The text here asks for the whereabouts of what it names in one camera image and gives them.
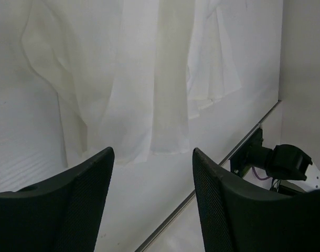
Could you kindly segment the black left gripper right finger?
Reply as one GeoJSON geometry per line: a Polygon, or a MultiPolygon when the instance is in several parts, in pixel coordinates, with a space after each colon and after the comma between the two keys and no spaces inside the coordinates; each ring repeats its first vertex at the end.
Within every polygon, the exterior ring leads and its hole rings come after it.
{"type": "MultiPolygon", "coordinates": [[[[238,178],[221,179],[233,251],[320,251],[320,190],[287,196],[238,178]]],[[[217,234],[202,232],[205,251],[221,251],[217,234]]]]}

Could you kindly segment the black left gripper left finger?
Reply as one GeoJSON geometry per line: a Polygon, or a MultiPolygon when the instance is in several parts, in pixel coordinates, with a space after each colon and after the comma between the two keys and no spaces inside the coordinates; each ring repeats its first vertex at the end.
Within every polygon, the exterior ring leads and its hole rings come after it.
{"type": "Polygon", "coordinates": [[[0,251],[94,251],[113,165],[108,147],[49,179],[0,193],[0,251]]]}

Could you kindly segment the white pleated skirt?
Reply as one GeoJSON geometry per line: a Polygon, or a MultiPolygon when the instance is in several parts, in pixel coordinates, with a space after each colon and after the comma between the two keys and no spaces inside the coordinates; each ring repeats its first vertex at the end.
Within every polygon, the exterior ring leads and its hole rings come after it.
{"type": "Polygon", "coordinates": [[[32,1],[22,34],[56,90],[68,166],[189,150],[190,119],[241,87],[221,1],[32,1]]]}

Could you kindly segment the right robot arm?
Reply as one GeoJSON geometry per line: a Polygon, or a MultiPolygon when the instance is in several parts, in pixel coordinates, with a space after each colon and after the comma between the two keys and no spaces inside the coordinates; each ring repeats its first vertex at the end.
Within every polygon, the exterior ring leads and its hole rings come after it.
{"type": "Polygon", "coordinates": [[[268,177],[287,181],[305,192],[320,190],[320,170],[311,157],[293,145],[281,144],[273,150],[253,145],[246,163],[265,170],[268,177]]]}

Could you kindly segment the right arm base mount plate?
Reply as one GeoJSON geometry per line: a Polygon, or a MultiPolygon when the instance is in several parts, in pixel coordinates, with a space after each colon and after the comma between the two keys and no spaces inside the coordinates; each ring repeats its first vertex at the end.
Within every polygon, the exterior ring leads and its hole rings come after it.
{"type": "Polygon", "coordinates": [[[230,158],[230,172],[243,178],[250,165],[248,164],[247,158],[249,150],[252,146],[262,146],[263,143],[263,130],[257,128],[251,132],[251,134],[244,140],[243,143],[237,148],[234,154],[230,158]]]}

